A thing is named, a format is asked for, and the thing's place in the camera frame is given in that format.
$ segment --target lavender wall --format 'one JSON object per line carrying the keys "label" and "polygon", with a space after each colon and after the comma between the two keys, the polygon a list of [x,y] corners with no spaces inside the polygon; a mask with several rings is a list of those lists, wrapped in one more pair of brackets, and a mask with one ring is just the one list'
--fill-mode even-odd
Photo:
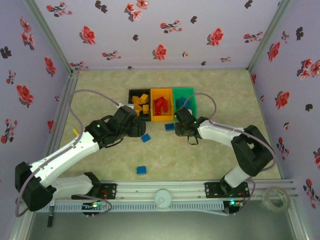
{"label": "lavender wall", "polygon": [[246,68],[280,2],[35,1],[71,66],[90,69]]}
{"label": "lavender wall", "polygon": [[295,180],[310,239],[320,239],[319,12],[318,0],[293,1],[251,71],[283,174]]}
{"label": "lavender wall", "polygon": [[43,158],[67,71],[22,1],[2,1],[0,22],[0,238],[5,240],[15,220],[15,166]]}

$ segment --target cable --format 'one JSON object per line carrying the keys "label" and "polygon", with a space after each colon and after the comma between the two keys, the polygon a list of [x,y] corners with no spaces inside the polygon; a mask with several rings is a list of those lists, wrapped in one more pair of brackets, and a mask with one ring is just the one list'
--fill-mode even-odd
{"label": "cable", "polygon": [[22,215],[24,215],[28,208],[26,208],[25,210],[23,210],[23,212],[19,213],[19,208],[20,208],[20,203],[21,203],[21,200],[22,200],[22,195],[24,194],[24,191],[27,187],[27,184],[30,182],[30,180],[40,171],[41,168],[45,167],[48,163],[50,163],[51,161],[53,161],[54,159],[60,157],[62,154],[65,154],[66,152],[68,152],[69,150],[71,150],[75,145],[78,144],[78,142],[80,141],[83,133],[84,133],[84,126],[81,122],[81,120],[76,116],[76,114],[74,113],[74,111],[72,110],[71,108],[71,101],[72,101],[72,98],[75,94],[77,93],[81,93],[81,92],[89,92],[89,93],[93,93],[93,94],[97,94],[105,99],[108,99],[109,101],[111,101],[112,103],[114,103],[115,105],[119,106],[119,103],[117,103],[116,101],[114,101],[113,99],[111,99],[110,97],[100,93],[100,92],[97,92],[97,91],[94,91],[94,90],[90,90],[90,89],[80,89],[80,90],[77,90],[77,91],[74,91],[73,94],[70,96],[69,98],[69,111],[70,113],[72,114],[72,116],[76,119],[76,121],[79,123],[80,127],[81,127],[81,131],[79,133],[79,136],[77,137],[76,141],[69,147],[67,147],[65,150],[59,152],[57,155],[49,158],[48,160],[46,160],[43,164],[41,164],[33,173],[30,174],[30,176],[25,180],[25,182],[23,183],[21,189],[20,189],[20,192],[19,192],[19,195],[18,195],[18,198],[16,199],[16,205],[15,205],[15,216],[17,218],[21,217]]}
{"label": "cable", "polygon": [[196,92],[196,93],[194,93],[194,94],[192,94],[192,95],[190,95],[185,101],[184,101],[184,104],[183,104],[183,107],[185,107],[186,106],[186,104],[187,104],[187,102],[188,102],[188,100],[190,99],[190,98],[192,98],[194,95],[204,95],[204,96],[207,96],[208,98],[210,98],[211,99],[211,101],[213,102],[213,105],[214,105],[214,111],[213,111],[213,113],[209,116],[209,122],[210,122],[210,119],[216,114],[216,112],[217,112],[217,104],[216,104],[216,101],[213,99],[213,97],[212,96],[210,96],[210,95],[208,95],[208,94],[206,94],[206,93],[203,93],[203,92]]}
{"label": "cable", "polygon": [[229,214],[227,214],[227,213],[225,213],[223,211],[219,212],[219,211],[210,211],[210,210],[201,210],[201,209],[199,209],[199,210],[197,210],[197,212],[202,212],[202,213],[206,213],[206,214],[215,214],[215,215],[220,215],[220,216],[225,216],[225,217],[229,216]]}
{"label": "cable", "polygon": [[248,181],[248,182],[251,182],[251,183],[253,184],[253,188],[252,188],[251,194],[250,194],[250,196],[248,197],[245,205],[244,205],[242,208],[240,208],[239,211],[237,211],[237,212],[235,213],[235,215],[238,214],[238,213],[240,213],[240,212],[245,208],[245,206],[247,206],[249,200],[250,200],[250,199],[252,198],[252,196],[254,195],[254,191],[255,191],[255,189],[256,189],[256,183],[255,183],[255,181],[253,181],[253,180],[251,180],[251,179],[249,179],[249,180],[247,180],[247,181]]}
{"label": "cable", "polygon": [[102,214],[106,214],[107,212],[111,211],[111,209],[112,209],[112,204],[111,204],[111,202],[109,202],[109,201],[106,200],[106,199],[97,198],[97,197],[94,197],[94,196],[87,196],[87,195],[83,195],[83,194],[77,194],[77,196],[83,197],[83,198],[87,198],[87,199],[92,199],[92,200],[99,200],[99,201],[103,201],[103,202],[109,204],[109,206],[110,206],[109,209],[107,209],[107,210],[105,210],[105,211],[102,211],[102,212],[99,212],[99,213],[95,214],[95,216],[97,216],[97,215],[102,215]]}

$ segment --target robotic arm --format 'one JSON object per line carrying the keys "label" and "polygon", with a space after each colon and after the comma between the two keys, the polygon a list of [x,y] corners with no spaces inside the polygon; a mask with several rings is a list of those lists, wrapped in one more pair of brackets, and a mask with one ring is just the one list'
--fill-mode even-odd
{"label": "robotic arm", "polygon": [[[231,130],[222,124],[210,123],[206,117],[196,119],[186,107],[174,114],[178,120],[175,124],[177,136],[187,137],[188,142],[190,137],[194,137],[196,143],[193,144],[198,144],[198,139],[209,139],[233,148],[238,166],[220,180],[220,188],[227,196],[236,193],[242,182],[255,177],[273,159],[272,153],[266,148],[269,144],[256,126],[249,125],[247,128]],[[265,144],[248,137],[245,133]]]}
{"label": "robotic arm", "polygon": [[[146,131],[146,123],[136,121],[136,116],[132,108],[123,105],[113,116],[108,115],[92,121],[85,127],[82,135],[44,159],[33,162],[32,165],[27,165],[25,162],[17,165],[15,188],[19,192],[27,178],[40,168],[27,183],[22,194],[22,199],[28,209],[32,212],[37,211],[45,207],[52,199],[70,198],[72,195],[82,194],[95,197],[100,191],[101,183],[92,172],[86,172],[77,177],[57,177],[84,157],[102,148],[110,148],[119,144],[125,136],[141,137]],[[52,158],[55,159],[43,166]]]}
{"label": "robotic arm", "polygon": [[[187,108],[183,107],[175,115],[177,136],[198,139],[209,139],[233,148],[238,166],[231,169],[221,180],[220,190],[225,196],[237,192],[237,187],[247,179],[256,176],[272,160],[273,156],[264,144],[247,137],[250,134],[267,141],[255,126],[233,128],[217,126],[206,117],[196,119]],[[102,149],[119,144],[125,136],[141,137],[146,131],[144,121],[136,121],[136,112],[127,105],[121,106],[114,116],[108,115],[92,121],[85,127],[82,135],[42,160],[27,165],[20,163],[15,168],[15,188],[21,191],[31,174],[39,171],[25,185],[22,199],[30,211],[45,207],[52,199],[70,198],[74,195],[97,196],[101,183],[92,172],[77,177],[57,178],[61,173],[80,161],[82,158]]]}

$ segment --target red block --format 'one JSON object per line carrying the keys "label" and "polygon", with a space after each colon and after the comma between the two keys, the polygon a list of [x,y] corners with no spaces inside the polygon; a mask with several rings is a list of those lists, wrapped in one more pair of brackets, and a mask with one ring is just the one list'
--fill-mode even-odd
{"label": "red block", "polygon": [[163,111],[164,111],[165,113],[168,112],[168,101],[167,101],[167,100],[164,100],[164,103],[163,103]]}

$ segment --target yellow block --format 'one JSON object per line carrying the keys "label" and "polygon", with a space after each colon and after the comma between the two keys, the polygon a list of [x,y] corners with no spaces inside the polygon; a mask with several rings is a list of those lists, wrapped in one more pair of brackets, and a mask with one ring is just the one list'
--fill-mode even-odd
{"label": "yellow block", "polygon": [[140,104],[146,104],[149,101],[148,95],[147,94],[142,94],[140,97]]}
{"label": "yellow block", "polygon": [[76,130],[76,128],[74,126],[72,126],[72,131],[74,132],[75,135],[79,135],[78,131]]}
{"label": "yellow block", "polygon": [[140,97],[132,96],[132,102],[133,104],[140,104]]}
{"label": "yellow block", "polygon": [[149,113],[149,105],[145,104],[142,106],[143,109],[143,114],[148,114]]}
{"label": "yellow block", "polygon": [[138,104],[135,104],[134,106],[135,106],[135,110],[138,110],[139,112],[143,110],[143,108]]}

